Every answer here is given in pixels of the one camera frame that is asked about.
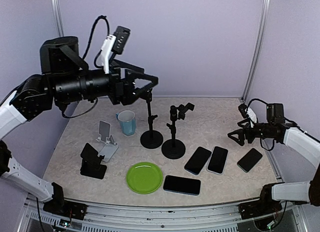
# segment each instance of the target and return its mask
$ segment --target black smartphone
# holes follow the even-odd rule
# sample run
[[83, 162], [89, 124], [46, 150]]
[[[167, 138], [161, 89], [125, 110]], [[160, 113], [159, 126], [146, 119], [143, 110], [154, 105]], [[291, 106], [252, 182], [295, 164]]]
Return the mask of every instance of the black smartphone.
[[252, 148], [245, 156], [242, 157], [237, 163], [237, 165], [242, 168], [242, 170], [248, 173], [262, 158], [262, 154], [256, 149]]
[[207, 170], [216, 174], [223, 174], [228, 156], [228, 150], [221, 147], [214, 147]]
[[189, 161], [185, 164], [184, 169], [190, 173], [198, 175], [210, 156], [211, 151], [202, 147], [198, 147]]
[[163, 189], [170, 192], [199, 195], [200, 186], [201, 181], [198, 179], [167, 175], [164, 180]]

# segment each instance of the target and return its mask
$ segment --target metal pole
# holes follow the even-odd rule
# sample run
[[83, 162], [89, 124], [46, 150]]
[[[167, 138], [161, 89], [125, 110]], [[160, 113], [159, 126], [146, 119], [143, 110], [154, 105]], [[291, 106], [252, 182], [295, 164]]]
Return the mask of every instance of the metal pole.
[[153, 128], [153, 119], [151, 115], [151, 103], [146, 103], [148, 106], [148, 124], [149, 124], [149, 131], [150, 131], [150, 138], [154, 138], [154, 128]]
[[176, 122], [172, 121], [172, 130], [171, 130], [171, 141], [172, 141], [172, 147], [176, 147]]
[[56, 29], [58, 32], [58, 35], [60, 37], [64, 37], [64, 28], [62, 25], [62, 19], [61, 19], [61, 12], [60, 12], [60, 6], [59, 6], [59, 0], [51, 0], [52, 4], [52, 10], [53, 10], [53, 17], [55, 20]]
[[261, 47], [262, 47], [262, 42], [264, 38], [264, 33], [266, 29], [266, 24], [267, 24], [267, 18], [268, 18], [268, 13], [269, 13], [269, 7], [270, 7], [270, 0], [263, 0], [263, 5], [262, 5], [262, 13], [261, 13], [261, 18], [260, 18], [260, 25], [259, 25], [259, 30], [258, 30], [258, 37], [256, 40], [255, 48], [254, 48], [254, 54], [250, 66], [250, 71], [249, 75], [245, 84], [245, 88], [242, 94], [242, 100], [246, 102], [253, 80], [254, 76], [256, 73], [257, 69], [257, 64], [259, 60], [259, 55], [261, 52]]

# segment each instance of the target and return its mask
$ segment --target blue cup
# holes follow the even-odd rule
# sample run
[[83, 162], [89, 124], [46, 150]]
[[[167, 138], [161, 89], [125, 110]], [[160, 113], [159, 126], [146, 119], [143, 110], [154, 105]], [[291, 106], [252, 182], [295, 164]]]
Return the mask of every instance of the blue cup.
[[120, 123], [122, 133], [126, 136], [133, 135], [136, 131], [136, 115], [133, 111], [125, 110], [115, 114]]

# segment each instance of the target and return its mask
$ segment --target metal frame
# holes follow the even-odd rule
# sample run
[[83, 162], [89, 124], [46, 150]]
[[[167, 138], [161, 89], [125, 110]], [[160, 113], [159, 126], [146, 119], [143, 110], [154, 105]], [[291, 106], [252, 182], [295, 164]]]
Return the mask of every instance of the metal frame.
[[59, 0], [51, 0], [51, 4], [52, 4], [53, 16], [54, 16], [55, 25], [56, 25], [58, 35], [59, 35], [59, 37], [64, 37], [65, 34], [64, 34], [64, 28], [62, 25]]
[[243, 91], [243, 94], [241, 97], [244, 101], [246, 101], [248, 98], [248, 95], [249, 95], [249, 92], [250, 92], [250, 89], [251, 89], [251, 86], [252, 86], [252, 83], [254, 80], [254, 76], [256, 73], [259, 55], [260, 55], [262, 42], [263, 42], [263, 38], [264, 38], [264, 33], [265, 33], [265, 29], [266, 29], [266, 24], [267, 24], [269, 7], [270, 7], [270, 0], [263, 0], [260, 25], [259, 25], [259, 30], [258, 30], [258, 37], [257, 37], [255, 48], [254, 48], [254, 54], [253, 54], [253, 58], [252, 58], [251, 65], [250, 65], [249, 75], [248, 75], [248, 78], [247, 78], [247, 81], [245, 84], [245, 88], [244, 88], [244, 91]]
[[[87, 214], [84, 220], [73, 219], [68, 231], [79, 232], [137, 232], [137, 231], [189, 231], [189, 232], [235, 232], [237, 225], [253, 220], [241, 220], [238, 204], [191, 207], [136, 207], [86, 202]], [[29, 195], [22, 210], [17, 232], [25, 232], [30, 219], [38, 220], [37, 204]], [[308, 232], [306, 218], [301, 206], [288, 203], [287, 210], [293, 211], [295, 224], [300, 232]], [[43, 223], [54, 225], [69, 218], [47, 213], [40, 209]]]

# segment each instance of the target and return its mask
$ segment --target green plate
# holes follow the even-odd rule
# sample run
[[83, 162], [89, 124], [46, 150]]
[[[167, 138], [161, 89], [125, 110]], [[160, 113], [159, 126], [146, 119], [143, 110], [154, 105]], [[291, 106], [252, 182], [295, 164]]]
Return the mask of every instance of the green plate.
[[141, 162], [132, 166], [126, 174], [129, 188], [141, 194], [155, 192], [162, 184], [161, 169], [153, 163]]

